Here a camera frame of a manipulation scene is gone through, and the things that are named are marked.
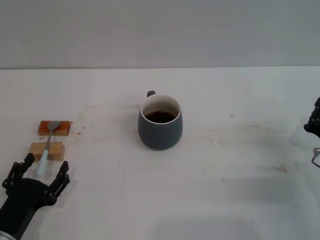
silver spoon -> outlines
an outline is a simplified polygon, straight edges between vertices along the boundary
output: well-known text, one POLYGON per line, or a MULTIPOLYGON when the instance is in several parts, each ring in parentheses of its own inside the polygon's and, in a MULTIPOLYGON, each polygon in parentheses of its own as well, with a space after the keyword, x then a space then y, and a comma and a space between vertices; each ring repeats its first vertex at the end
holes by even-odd
POLYGON ((44 147, 41 159, 40 159, 40 163, 39 163, 38 169, 36 170, 36 174, 38 176, 42 176, 45 173, 46 169, 47 169, 48 153, 49 153, 49 147, 50 147, 50 139, 51 139, 53 130, 55 130, 59 126, 60 126, 60 121, 51 121, 48 124, 48 129, 50 131, 50 135, 48 137, 48 140, 46 141, 46 144, 45 144, 45 147, 44 147))

coffee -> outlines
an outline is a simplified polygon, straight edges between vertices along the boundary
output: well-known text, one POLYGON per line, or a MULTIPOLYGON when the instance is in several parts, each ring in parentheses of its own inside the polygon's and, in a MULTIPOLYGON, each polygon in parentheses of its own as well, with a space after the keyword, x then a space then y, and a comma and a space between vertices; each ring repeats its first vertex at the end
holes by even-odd
POLYGON ((145 115, 145 118, 154 123, 164 124, 164 123, 171 122, 176 117, 166 111, 155 111, 145 115))

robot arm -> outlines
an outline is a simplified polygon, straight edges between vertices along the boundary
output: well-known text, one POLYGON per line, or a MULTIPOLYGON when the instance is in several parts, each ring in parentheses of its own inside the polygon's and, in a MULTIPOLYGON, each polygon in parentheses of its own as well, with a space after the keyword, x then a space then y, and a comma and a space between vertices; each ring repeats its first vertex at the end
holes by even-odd
MULTIPOLYGON (((320 97, 315 102, 314 107, 315 108, 311 113, 308 123, 304 125, 304 130, 306 130, 308 133, 317 135, 320 138, 320 97)), ((315 159, 319 156, 319 154, 320 148, 315 147, 313 149, 313 158, 311 162, 318 168, 320 168, 320 165, 315 163, 315 159)))
POLYGON ((29 153, 24 162, 15 162, 2 186, 7 200, 0 209, 0 240, 20 240, 36 211, 43 206, 52 206, 70 182, 64 161, 50 186, 31 178, 22 178, 35 161, 29 153))

white spoon handle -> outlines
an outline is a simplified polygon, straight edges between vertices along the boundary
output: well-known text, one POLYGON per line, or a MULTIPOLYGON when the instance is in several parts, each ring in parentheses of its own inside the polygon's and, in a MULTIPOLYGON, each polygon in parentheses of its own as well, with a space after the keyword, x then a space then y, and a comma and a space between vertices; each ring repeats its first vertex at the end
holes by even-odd
POLYGON ((42 153, 38 169, 36 170, 37 176, 42 176, 46 172, 48 164, 48 153, 49 151, 46 149, 42 153))

table surface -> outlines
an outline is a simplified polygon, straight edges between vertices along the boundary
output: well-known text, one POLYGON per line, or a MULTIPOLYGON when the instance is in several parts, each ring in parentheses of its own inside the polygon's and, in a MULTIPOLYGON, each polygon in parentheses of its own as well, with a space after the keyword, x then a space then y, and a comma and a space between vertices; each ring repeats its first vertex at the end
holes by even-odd
POLYGON ((320 66, 1 70, 0 181, 47 140, 41 120, 73 121, 51 139, 71 183, 22 239, 319 239, 320 139, 303 130, 319 90, 320 66), (182 138, 165 151, 137 133, 149 90, 182 107, 182 138))

